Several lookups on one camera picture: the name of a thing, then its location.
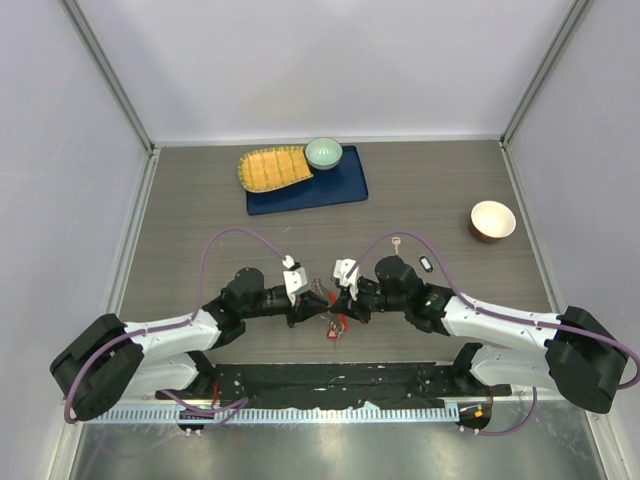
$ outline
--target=brown bowl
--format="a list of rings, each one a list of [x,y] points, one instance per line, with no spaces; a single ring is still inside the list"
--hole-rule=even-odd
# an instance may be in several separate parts
[[[516,217],[502,203],[486,200],[471,210],[469,230],[478,240],[495,243],[511,235],[515,229]]]

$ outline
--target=red cable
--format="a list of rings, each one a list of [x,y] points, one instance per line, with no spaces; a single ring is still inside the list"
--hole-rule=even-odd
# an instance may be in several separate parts
[[[214,408],[214,405],[220,398],[220,384],[216,381],[211,386],[213,387],[213,400],[211,401],[211,408]]]

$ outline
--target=key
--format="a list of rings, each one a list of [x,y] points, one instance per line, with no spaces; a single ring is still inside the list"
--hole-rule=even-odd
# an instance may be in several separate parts
[[[396,249],[396,255],[399,255],[399,250],[398,247],[400,246],[400,244],[402,243],[402,240],[400,240],[400,237],[393,237],[391,239],[391,243],[393,243],[393,248]]]

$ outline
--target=light green bowl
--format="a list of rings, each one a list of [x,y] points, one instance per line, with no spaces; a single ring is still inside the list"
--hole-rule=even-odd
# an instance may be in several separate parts
[[[304,149],[309,165],[318,170],[335,167],[342,158],[342,147],[333,138],[316,138]]]

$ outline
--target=white wall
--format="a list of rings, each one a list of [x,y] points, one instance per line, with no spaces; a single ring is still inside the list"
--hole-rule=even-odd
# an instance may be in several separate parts
[[[640,3],[594,2],[513,142],[563,303],[640,351]],[[631,375],[633,366],[628,367]],[[635,456],[640,387],[619,392]]]
[[[503,132],[572,0],[79,0],[156,141]]]
[[[144,153],[58,2],[0,3],[0,465],[41,480],[49,364],[103,313]]]

